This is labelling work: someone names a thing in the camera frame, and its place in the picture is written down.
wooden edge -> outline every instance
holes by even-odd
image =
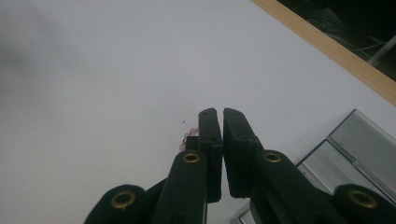
[[[370,89],[396,105],[396,82],[276,0],[251,0],[295,34],[326,54]]]

white table surface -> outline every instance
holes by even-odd
[[[354,108],[396,136],[395,106],[248,0],[3,0],[0,223],[82,223],[151,187],[209,107],[292,161]],[[208,223],[245,201],[224,178]]]

